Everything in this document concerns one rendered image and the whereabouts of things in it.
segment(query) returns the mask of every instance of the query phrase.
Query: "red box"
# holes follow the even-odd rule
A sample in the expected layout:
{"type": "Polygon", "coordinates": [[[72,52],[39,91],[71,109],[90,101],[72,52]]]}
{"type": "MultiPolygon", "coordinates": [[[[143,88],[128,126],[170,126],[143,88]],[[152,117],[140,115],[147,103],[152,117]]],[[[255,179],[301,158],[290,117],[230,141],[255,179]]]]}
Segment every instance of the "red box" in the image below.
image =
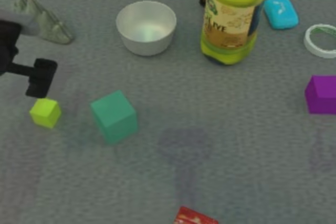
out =
{"type": "Polygon", "coordinates": [[[181,207],[174,224],[218,224],[218,221],[186,207],[181,207]]]}

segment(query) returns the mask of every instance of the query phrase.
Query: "purple cube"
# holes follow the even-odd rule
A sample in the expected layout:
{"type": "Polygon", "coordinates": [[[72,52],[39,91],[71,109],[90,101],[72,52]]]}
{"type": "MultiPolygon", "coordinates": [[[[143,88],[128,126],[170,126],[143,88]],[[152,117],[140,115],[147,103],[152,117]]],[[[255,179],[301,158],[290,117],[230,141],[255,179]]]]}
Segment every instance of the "purple cube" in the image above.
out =
{"type": "Polygon", "coordinates": [[[336,114],[336,76],[312,76],[305,90],[311,114],[336,114]]]}

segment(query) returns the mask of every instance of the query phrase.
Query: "bowl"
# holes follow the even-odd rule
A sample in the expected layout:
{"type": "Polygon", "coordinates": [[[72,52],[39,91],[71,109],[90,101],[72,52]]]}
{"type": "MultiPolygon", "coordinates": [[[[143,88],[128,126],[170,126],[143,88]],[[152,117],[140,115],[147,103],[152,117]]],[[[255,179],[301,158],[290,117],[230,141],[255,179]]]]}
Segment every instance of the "bowl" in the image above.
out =
{"type": "Polygon", "coordinates": [[[177,20],[174,11],[155,1],[139,1],[117,15],[117,30],[125,47],[140,56],[162,53],[170,45],[177,20]]]}

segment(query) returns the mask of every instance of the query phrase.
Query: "table surface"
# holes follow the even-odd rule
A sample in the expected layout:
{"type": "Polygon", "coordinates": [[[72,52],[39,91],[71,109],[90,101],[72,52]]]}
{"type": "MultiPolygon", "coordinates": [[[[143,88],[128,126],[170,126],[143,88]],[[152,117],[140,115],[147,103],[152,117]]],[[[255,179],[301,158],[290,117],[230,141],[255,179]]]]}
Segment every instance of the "table surface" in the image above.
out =
{"type": "Polygon", "coordinates": [[[335,23],[335,0],[292,0],[292,30],[272,30],[263,14],[255,50],[225,68],[200,52],[198,0],[154,0],[176,11],[178,27],[153,58],[128,52],[114,23],[139,0],[39,1],[77,39],[17,44],[17,63],[59,63],[49,97],[63,114],[53,130],[31,121],[26,78],[0,79],[1,223],[172,223],[185,205],[222,224],[334,224],[336,119],[309,115],[303,91],[312,74],[335,74],[336,61],[309,54],[303,34],[335,23]],[[119,89],[140,130],[111,146],[89,104],[119,89]]]}

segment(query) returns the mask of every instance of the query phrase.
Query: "bottle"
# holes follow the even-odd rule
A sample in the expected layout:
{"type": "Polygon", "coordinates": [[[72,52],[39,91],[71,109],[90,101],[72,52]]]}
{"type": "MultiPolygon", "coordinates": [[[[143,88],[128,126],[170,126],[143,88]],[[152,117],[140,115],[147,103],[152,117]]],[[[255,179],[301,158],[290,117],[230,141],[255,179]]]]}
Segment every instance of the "bottle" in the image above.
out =
{"type": "Polygon", "coordinates": [[[253,49],[264,0],[206,0],[202,53],[221,65],[242,61],[253,49]]]}

